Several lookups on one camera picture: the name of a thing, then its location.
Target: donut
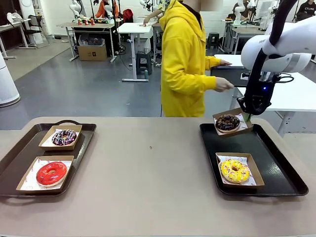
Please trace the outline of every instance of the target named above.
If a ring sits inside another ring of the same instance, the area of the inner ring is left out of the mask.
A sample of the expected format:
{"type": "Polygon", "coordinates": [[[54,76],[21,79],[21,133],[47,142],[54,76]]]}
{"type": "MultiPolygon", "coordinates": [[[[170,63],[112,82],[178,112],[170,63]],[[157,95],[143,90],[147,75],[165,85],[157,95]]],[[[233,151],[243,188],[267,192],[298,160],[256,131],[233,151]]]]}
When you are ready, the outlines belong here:
{"type": "Polygon", "coordinates": [[[240,120],[235,115],[222,115],[216,120],[215,126],[223,133],[235,132],[240,126],[240,120]]]}
{"type": "Polygon", "coordinates": [[[51,187],[65,179],[67,167],[63,162],[52,162],[44,165],[36,174],[38,184],[51,187]]]}
{"type": "Polygon", "coordinates": [[[52,138],[53,144],[57,146],[69,145],[75,141],[77,134],[73,130],[61,130],[56,132],[52,138]]]}
{"type": "Polygon", "coordinates": [[[225,179],[237,184],[244,183],[250,176],[248,166],[235,159],[229,159],[222,162],[221,172],[225,179]]]}

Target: black shirt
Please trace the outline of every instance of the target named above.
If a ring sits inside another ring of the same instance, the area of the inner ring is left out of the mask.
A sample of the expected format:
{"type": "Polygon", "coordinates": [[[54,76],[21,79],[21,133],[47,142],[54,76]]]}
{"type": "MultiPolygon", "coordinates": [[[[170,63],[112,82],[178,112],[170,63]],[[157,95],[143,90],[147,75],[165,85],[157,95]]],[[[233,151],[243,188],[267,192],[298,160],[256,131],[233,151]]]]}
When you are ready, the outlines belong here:
{"type": "MultiPolygon", "coordinates": [[[[245,11],[241,12],[241,15],[245,18],[248,17],[248,13],[249,13],[249,9],[247,8],[248,3],[243,3],[243,5],[245,6],[245,11]]],[[[234,8],[233,8],[233,13],[235,13],[235,8],[238,7],[238,3],[235,4],[234,8]]]]}
{"type": "Polygon", "coordinates": [[[196,18],[197,18],[197,21],[199,23],[199,26],[201,27],[202,29],[202,24],[201,24],[201,15],[197,12],[197,11],[194,11],[194,9],[186,4],[184,4],[183,2],[180,2],[183,6],[185,6],[187,8],[187,10],[190,11],[190,13],[192,13],[196,18]]]}
{"type": "Polygon", "coordinates": [[[314,16],[314,12],[316,11],[316,4],[313,2],[311,5],[309,5],[308,1],[303,3],[300,6],[300,9],[298,10],[299,12],[304,12],[308,15],[314,16]]]}

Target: yellow donut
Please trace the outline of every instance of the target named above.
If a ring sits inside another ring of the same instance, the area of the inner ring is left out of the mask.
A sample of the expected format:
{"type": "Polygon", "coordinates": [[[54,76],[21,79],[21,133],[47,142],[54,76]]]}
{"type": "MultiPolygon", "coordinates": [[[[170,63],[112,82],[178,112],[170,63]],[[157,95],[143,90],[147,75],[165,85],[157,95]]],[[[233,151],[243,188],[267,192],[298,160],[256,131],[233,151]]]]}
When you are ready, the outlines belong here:
{"type": "Polygon", "coordinates": [[[225,179],[237,184],[245,182],[250,176],[248,166],[235,159],[222,162],[221,171],[225,179]]]}

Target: hood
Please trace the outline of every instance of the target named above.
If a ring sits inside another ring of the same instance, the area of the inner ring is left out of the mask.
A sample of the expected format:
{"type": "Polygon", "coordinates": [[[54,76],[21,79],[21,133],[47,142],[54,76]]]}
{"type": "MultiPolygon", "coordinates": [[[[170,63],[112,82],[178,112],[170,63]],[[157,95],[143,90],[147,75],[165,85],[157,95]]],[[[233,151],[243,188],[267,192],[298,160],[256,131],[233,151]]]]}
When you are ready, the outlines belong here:
{"type": "Polygon", "coordinates": [[[180,2],[182,1],[172,0],[170,2],[169,8],[165,12],[164,16],[159,20],[162,30],[164,31],[170,19],[174,17],[181,17],[189,23],[190,27],[193,29],[196,35],[200,37],[201,40],[205,41],[205,32],[204,32],[202,18],[201,18],[201,24],[202,24],[202,30],[201,30],[201,27],[198,23],[197,18],[180,2]]]}

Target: black stool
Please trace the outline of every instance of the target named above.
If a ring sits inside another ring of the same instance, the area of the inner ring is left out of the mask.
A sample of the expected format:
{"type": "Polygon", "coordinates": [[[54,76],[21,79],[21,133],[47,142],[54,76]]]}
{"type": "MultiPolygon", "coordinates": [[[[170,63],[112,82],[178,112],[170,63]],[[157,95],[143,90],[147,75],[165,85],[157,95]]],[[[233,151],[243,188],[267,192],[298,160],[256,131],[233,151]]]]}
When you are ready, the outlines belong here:
{"type": "Polygon", "coordinates": [[[152,58],[149,53],[137,53],[136,54],[136,74],[141,74],[147,69],[148,74],[152,74],[152,58]]]}
{"type": "Polygon", "coordinates": [[[207,38],[206,47],[210,48],[211,46],[218,47],[219,33],[209,33],[207,38]]]}

